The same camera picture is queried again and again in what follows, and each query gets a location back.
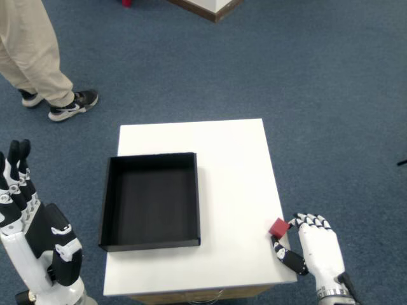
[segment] robot wrist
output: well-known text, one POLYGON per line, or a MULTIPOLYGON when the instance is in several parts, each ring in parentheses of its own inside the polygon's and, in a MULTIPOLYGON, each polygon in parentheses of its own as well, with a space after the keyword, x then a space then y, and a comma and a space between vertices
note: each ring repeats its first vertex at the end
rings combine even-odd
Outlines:
POLYGON ((318 305, 356 305, 354 298, 350 295, 330 295, 320 299, 318 305))
POLYGON ((346 286, 335 280, 332 275, 325 274, 324 276, 315 276, 315 283, 317 288, 317 294, 324 290, 343 290, 346 286))
POLYGON ((346 288, 325 289, 325 287, 322 287, 317 291, 317 295, 319 300, 331 296, 352 297, 346 288))

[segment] beige trousers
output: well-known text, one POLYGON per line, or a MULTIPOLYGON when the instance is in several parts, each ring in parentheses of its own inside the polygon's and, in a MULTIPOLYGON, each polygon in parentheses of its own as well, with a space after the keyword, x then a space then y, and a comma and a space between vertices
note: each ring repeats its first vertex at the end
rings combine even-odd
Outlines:
POLYGON ((73 101, 72 83, 59 69, 59 49, 41 0, 0 0, 0 73, 15 87, 51 105, 73 101))

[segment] metal wrist band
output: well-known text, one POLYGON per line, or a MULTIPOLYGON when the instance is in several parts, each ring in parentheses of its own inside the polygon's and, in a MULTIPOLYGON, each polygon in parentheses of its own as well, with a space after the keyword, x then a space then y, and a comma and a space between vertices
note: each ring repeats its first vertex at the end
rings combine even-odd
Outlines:
POLYGON ((344 297, 351 297, 351 295, 349 294, 349 291, 347 289, 345 289, 345 288, 343 288, 343 289, 335 288, 335 289, 326 289, 326 290, 321 289, 321 290, 318 291, 317 295, 318 295, 318 299, 323 299, 325 297, 331 297, 331 296, 334 296, 334 295, 341 295, 341 296, 344 296, 344 297))

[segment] white table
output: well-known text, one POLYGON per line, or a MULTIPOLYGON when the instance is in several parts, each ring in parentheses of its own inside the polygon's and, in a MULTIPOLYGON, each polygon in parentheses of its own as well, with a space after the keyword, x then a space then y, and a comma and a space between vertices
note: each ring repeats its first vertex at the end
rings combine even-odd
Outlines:
MULTIPOLYGON (((104 295, 296 281, 268 234, 282 210, 262 120, 120 128, 119 156, 183 152, 197 153, 202 244, 107 253, 104 295)), ((286 238, 282 243, 288 246, 286 238)))

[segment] robotic arm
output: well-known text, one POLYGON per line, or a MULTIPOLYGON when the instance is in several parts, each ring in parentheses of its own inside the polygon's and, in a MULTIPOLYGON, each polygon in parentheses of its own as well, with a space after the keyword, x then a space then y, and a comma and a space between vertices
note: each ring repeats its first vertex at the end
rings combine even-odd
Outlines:
POLYGON ((0 239, 29 289, 19 305, 95 305, 79 276, 82 246, 64 214, 44 206, 31 182, 28 140, 0 153, 0 239))
POLYGON ((289 227, 298 228, 304 258, 283 247, 278 236, 272 235, 279 260, 299 275, 309 272, 315 276, 319 305, 361 305, 345 272, 338 238, 329 222, 320 215, 294 216, 289 227))

